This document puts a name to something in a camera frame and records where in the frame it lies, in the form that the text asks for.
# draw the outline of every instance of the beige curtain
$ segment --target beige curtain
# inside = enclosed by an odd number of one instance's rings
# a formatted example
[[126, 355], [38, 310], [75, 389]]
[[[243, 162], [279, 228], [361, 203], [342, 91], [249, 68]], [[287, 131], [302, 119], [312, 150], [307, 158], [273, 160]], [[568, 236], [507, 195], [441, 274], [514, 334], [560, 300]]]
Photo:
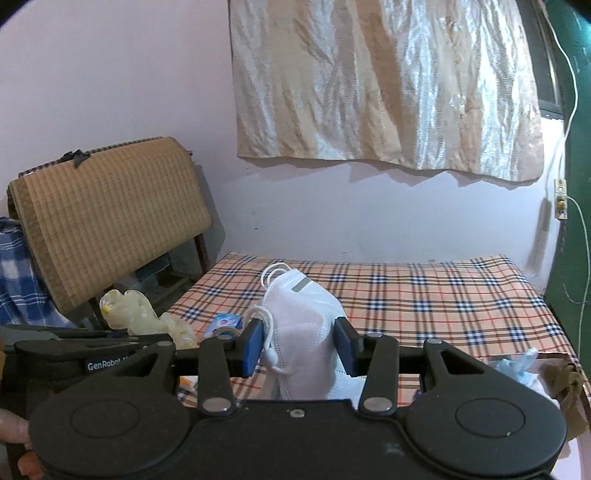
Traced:
[[230, 0], [238, 155], [541, 176], [515, 0]]

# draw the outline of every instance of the metal screw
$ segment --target metal screw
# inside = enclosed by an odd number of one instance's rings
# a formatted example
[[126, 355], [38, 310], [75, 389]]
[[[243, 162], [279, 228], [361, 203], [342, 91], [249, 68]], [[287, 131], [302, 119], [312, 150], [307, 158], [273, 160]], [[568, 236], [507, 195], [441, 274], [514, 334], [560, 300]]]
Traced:
[[222, 397], [208, 398], [203, 402], [203, 408], [211, 413], [221, 413], [223, 411], [228, 411], [231, 406], [232, 402], [230, 402], [227, 398]]
[[306, 416], [306, 412], [301, 408], [294, 408], [290, 410], [290, 417], [292, 419], [303, 419]]
[[366, 410], [376, 413], [383, 413], [394, 406], [392, 401], [386, 397], [369, 397], [363, 402]]

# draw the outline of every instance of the blue checkered cloth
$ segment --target blue checkered cloth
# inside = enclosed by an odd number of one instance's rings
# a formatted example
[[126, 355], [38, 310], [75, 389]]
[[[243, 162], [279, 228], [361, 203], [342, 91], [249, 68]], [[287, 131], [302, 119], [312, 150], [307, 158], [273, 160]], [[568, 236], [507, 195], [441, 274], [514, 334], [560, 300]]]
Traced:
[[35, 275], [21, 224], [0, 217], [0, 325], [70, 327]]

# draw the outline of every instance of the white face mask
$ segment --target white face mask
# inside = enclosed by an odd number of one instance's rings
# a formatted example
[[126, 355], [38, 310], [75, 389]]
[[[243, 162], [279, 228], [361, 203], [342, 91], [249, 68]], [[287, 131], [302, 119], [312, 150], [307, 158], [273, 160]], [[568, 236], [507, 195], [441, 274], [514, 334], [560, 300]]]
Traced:
[[259, 398], [348, 398], [357, 408], [365, 378], [345, 373], [333, 343], [335, 319], [345, 316], [339, 301], [287, 264], [267, 267], [261, 284], [267, 292], [245, 314], [245, 320], [257, 316], [265, 323], [262, 362], [267, 377]]

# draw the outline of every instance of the small package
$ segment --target small package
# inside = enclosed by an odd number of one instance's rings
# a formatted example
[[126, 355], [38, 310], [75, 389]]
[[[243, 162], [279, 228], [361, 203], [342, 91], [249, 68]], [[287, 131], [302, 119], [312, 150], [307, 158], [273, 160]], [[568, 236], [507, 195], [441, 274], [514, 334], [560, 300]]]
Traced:
[[205, 330], [204, 338], [217, 337], [222, 340], [236, 338], [242, 332], [242, 318], [231, 313], [218, 313]]

